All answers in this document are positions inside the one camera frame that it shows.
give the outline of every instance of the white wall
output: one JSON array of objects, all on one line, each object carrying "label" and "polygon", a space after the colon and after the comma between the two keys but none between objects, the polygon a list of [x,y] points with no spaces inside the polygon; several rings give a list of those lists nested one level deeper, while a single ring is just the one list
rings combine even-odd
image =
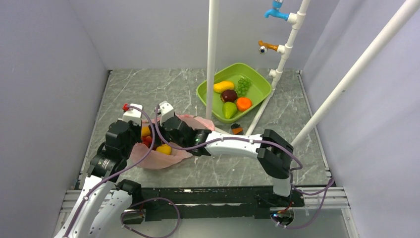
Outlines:
[{"label": "white wall", "polygon": [[[285,44],[291,25],[264,18],[271,0],[221,0],[216,66],[236,62],[277,67],[280,54],[260,55],[258,40]],[[285,0],[296,12],[301,0]],[[208,0],[70,0],[107,68],[207,66]],[[338,1],[316,0],[308,8],[286,67],[302,69]]]},{"label": "white wall", "polygon": [[[305,65],[315,111],[386,22],[395,1],[341,0]],[[318,125],[361,237],[419,237],[420,11]]]},{"label": "white wall", "polygon": [[106,83],[66,0],[0,3],[0,236],[53,235]]}]

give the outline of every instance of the marble surface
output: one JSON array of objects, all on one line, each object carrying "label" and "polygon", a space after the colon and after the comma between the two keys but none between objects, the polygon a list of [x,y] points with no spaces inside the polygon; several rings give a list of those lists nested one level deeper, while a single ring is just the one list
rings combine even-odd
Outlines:
[{"label": "marble surface", "polygon": [[[269,82],[268,69],[257,70]],[[103,106],[99,112],[88,161],[95,155],[97,147],[105,140],[108,126],[122,117],[121,107],[125,103],[143,105],[149,115],[154,106],[164,100],[171,103],[177,114],[205,116],[206,108],[196,95],[197,86],[206,78],[205,69],[118,69],[109,77]],[[237,121],[247,129],[258,108]],[[293,138],[309,120],[308,108],[295,71],[284,71],[274,96],[263,113],[254,134],[264,129],[273,129],[287,141]],[[214,124],[226,131],[230,125],[213,118]],[[295,184],[325,185],[324,163],[315,133],[295,148],[294,154],[304,168],[295,172]],[[162,170],[147,170],[138,167],[127,171],[119,178],[130,179],[143,187],[191,187],[191,186],[253,186],[272,185],[258,160],[238,156],[191,157]]]}]

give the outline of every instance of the green grapes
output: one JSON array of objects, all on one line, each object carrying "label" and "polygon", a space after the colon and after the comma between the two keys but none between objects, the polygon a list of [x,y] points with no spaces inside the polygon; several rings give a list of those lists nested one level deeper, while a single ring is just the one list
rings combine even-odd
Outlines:
[{"label": "green grapes", "polygon": [[238,94],[238,97],[245,97],[247,95],[248,89],[251,86],[251,81],[248,78],[241,78],[239,79],[238,86],[236,89],[236,93]]}]

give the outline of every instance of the pink bag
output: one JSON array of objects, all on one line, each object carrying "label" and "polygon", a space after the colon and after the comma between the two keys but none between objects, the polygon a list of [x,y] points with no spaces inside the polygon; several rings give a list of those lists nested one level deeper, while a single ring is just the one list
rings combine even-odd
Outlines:
[{"label": "pink bag", "polygon": [[[193,129],[209,129],[214,130],[214,124],[211,120],[204,119],[202,117],[194,117],[191,115],[177,115],[181,120],[185,121]],[[143,121],[142,126],[149,126],[146,121]],[[133,150],[131,151],[130,159],[135,163],[139,161],[143,155],[146,154],[148,148],[142,143],[137,143],[134,145]],[[176,150],[172,148],[170,155],[163,154],[152,150],[150,154],[137,166],[145,169],[151,170],[160,170],[167,168],[171,165],[181,162],[185,158],[191,157],[192,154],[186,152],[185,150]]]}]

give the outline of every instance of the green plastic tray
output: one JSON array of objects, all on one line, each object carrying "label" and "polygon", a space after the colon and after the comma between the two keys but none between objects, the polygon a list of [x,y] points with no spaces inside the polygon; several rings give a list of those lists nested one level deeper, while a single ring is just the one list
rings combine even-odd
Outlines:
[{"label": "green plastic tray", "polygon": [[[238,111],[231,119],[226,119],[223,116],[223,102],[220,99],[220,93],[211,91],[213,93],[213,115],[223,123],[233,123],[237,119],[241,118],[243,115],[260,104],[272,90],[271,84],[264,77],[262,77],[261,74],[244,63],[234,63],[231,66],[217,72],[214,75],[214,83],[227,80],[233,82],[236,88],[238,81],[241,78],[249,78],[251,80],[251,87],[248,90],[246,97],[251,99],[252,107],[244,112]],[[197,87],[197,96],[204,103],[204,105],[206,105],[207,80]]]}]

